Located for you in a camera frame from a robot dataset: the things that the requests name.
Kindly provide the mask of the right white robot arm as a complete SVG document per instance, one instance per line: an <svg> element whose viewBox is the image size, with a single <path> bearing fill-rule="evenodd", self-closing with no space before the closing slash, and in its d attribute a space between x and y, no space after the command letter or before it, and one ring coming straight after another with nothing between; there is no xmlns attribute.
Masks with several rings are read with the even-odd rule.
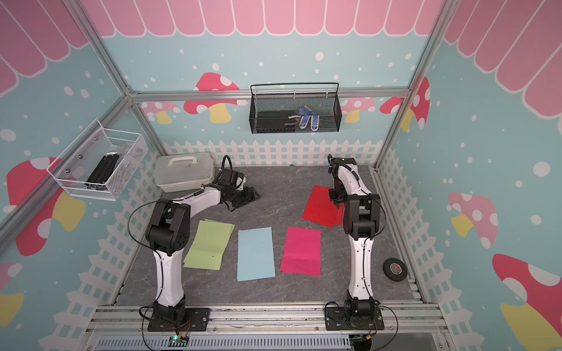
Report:
<svg viewBox="0 0 562 351"><path fill-rule="evenodd" d="M372 251L380 233L380 197L370 191L359 175L353 158L329 155L329 174L334 186L329 199L343 205L342 227L351 250L351 276L343 311L349 329L368 328L371 333L384 329L380 303L372 285Z"/></svg>

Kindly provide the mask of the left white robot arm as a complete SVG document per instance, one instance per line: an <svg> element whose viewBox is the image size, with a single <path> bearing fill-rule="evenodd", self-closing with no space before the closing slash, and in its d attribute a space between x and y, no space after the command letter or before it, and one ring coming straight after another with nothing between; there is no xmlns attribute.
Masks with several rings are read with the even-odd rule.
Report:
<svg viewBox="0 0 562 351"><path fill-rule="evenodd" d="M155 202L145 235L155 256L159 286L152 316L148 318L149 331L179 333L196 330L196 320L206 322L208 310L187 308L181 286L181 257L189 241L191 218L219 204L225 203L228 210L234 211L260 198L255 188L246 185L244 174L233 169L231 158L226 155L211 183L185 197Z"/></svg>

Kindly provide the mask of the large green paper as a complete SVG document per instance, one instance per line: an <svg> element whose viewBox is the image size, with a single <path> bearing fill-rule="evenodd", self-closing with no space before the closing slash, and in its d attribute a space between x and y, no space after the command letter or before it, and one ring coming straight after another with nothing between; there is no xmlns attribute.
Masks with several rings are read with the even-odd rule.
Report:
<svg viewBox="0 0 562 351"><path fill-rule="evenodd" d="M184 258L184 267L219 271L235 225L201 220L195 239Z"/></svg>

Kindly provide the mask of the red paper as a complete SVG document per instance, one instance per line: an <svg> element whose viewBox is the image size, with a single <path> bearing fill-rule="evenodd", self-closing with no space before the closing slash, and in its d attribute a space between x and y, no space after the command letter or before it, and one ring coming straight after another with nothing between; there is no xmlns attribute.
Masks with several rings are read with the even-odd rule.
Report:
<svg viewBox="0 0 562 351"><path fill-rule="evenodd" d="M328 187L315 186L304 209L302 219L333 228L337 206L329 200Z"/></svg>
<svg viewBox="0 0 562 351"><path fill-rule="evenodd" d="M337 206L337 210L335 212L334 225L342 226L344 210L345 210L345 205L343 203Z"/></svg>

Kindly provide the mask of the blue paper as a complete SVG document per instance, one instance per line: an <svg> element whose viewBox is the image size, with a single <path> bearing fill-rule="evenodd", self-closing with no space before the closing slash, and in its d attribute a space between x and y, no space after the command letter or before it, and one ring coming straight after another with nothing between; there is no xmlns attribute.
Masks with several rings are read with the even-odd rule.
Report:
<svg viewBox="0 0 562 351"><path fill-rule="evenodd" d="M240 230L238 234L237 281L275 277L272 228Z"/></svg>

